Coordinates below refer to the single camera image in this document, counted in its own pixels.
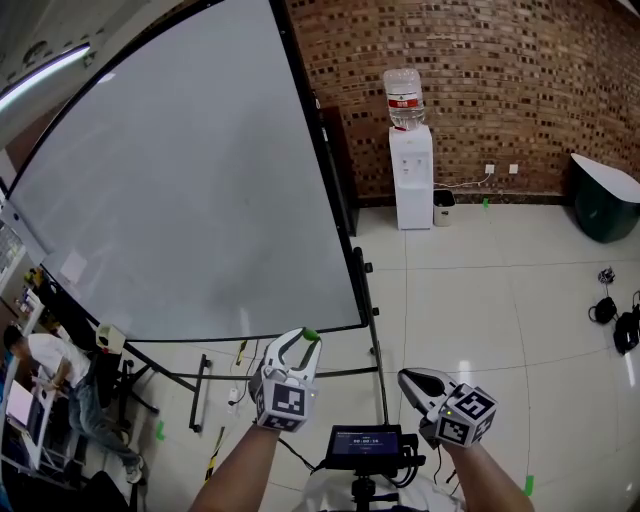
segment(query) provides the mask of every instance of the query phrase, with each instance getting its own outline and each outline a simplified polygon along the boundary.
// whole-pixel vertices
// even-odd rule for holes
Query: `person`
[[[253,425],[202,487],[190,512],[257,512],[267,486],[280,432]],[[374,478],[377,495],[399,493],[397,510],[430,512],[533,512],[533,505],[515,482],[478,443],[469,448],[443,443],[455,466],[464,502],[450,497],[427,478],[416,477],[403,489]],[[294,512],[355,510],[347,471],[320,470],[309,478],[303,500]],[[390,509],[371,503],[371,510]]]
[[[22,336],[20,330],[10,325],[4,332],[4,346],[20,361],[29,358],[40,363],[51,380],[43,385],[55,392],[67,381],[69,392],[69,424],[74,430],[96,441],[120,457],[127,472],[127,481],[136,483],[142,478],[144,460],[128,448],[110,426],[100,408],[98,387],[88,375],[91,362],[73,343],[51,334]]]

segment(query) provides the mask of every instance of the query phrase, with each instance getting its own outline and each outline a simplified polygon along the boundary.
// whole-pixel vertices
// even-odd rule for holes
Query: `black hair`
[[[4,347],[11,350],[22,339],[22,333],[15,325],[10,325],[4,330]]]

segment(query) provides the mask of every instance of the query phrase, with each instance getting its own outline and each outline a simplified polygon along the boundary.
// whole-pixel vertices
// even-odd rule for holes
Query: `trash can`
[[[438,227],[451,226],[456,199],[451,190],[433,191],[433,224]]]
[[[640,217],[640,183],[575,153],[571,165],[576,218],[585,234],[601,243],[627,236]]]

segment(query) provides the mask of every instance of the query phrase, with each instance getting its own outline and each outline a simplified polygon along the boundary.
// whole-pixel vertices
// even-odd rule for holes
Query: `water bottle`
[[[424,121],[422,84],[415,69],[389,69],[382,76],[389,116],[401,130],[415,130]]]

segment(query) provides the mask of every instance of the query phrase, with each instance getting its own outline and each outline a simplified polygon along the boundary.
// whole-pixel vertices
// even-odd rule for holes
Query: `dark green bin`
[[[571,166],[576,180],[576,218],[582,230],[602,243],[627,236],[640,216],[640,183],[575,153]]]

